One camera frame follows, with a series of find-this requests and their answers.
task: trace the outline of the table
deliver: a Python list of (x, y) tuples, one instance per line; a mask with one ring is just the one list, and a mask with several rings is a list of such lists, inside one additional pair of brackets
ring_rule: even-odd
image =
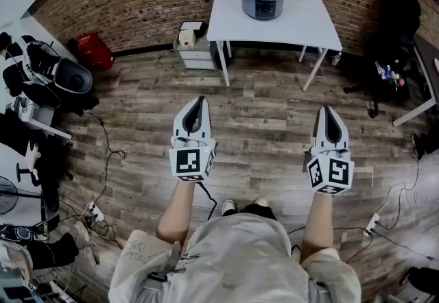
[(434, 65), (434, 58), (439, 59), (439, 49), (435, 48), (431, 43), (416, 34), (413, 36), (413, 43), (414, 53), (419, 60), (420, 67), (424, 73), (425, 79), (427, 80), (431, 98), (419, 107), (413, 109), (411, 112), (408, 112), (406, 115), (395, 120), (393, 126), (399, 126), (400, 124), (409, 121), (439, 102), (439, 74)]
[(67, 140), (71, 140), (71, 135), (50, 126), (54, 117), (54, 109), (46, 106), (40, 107), (27, 98), (25, 112), (19, 110), (19, 118), (21, 121), (28, 123), (31, 127), (41, 129), (48, 134), (58, 135)]
[(299, 62), (307, 46), (319, 49), (319, 58), (303, 87), (305, 91), (323, 61), (328, 49), (342, 50), (342, 44), (322, 0), (284, 0), (282, 14), (269, 21), (249, 17), (241, 9), (241, 0), (214, 0), (207, 39), (219, 50), (224, 81), (230, 86), (223, 48), (226, 43), (231, 57), (230, 41), (253, 41), (301, 45)]

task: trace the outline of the drawer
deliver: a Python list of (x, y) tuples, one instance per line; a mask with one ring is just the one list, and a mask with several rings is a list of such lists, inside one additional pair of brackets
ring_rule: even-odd
[(211, 60), (183, 60), (188, 69), (208, 69), (214, 70), (213, 62)]
[(183, 59), (205, 59), (212, 60), (209, 51), (179, 51)]

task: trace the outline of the red suitcase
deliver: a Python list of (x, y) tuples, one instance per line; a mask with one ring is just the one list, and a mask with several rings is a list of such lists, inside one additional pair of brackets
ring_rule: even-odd
[(95, 33), (76, 39), (78, 48), (75, 56), (89, 71), (102, 71), (112, 67), (114, 58), (110, 49)]

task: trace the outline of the dark desk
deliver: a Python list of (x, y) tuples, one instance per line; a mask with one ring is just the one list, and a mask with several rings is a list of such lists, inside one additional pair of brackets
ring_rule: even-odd
[(431, 43), (421, 38), (419, 35), (413, 36), (414, 51), (418, 57), (421, 69), (424, 72), (430, 90), (431, 98), (416, 107), (411, 112), (403, 115), (393, 122), (393, 126), (398, 126), (416, 115), (426, 111), (439, 102), (439, 74), (434, 65), (434, 58), (439, 59), (439, 49), (434, 47)]

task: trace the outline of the power strip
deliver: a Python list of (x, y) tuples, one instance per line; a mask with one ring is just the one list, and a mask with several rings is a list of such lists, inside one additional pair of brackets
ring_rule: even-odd
[(95, 205), (95, 202), (90, 203), (90, 214), (94, 221), (104, 221), (105, 219), (105, 215), (103, 214), (102, 210)]
[(372, 218), (370, 219), (368, 225), (366, 226), (366, 229), (363, 231), (364, 236), (369, 237), (370, 231), (375, 227), (379, 220), (379, 215), (375, 213)]

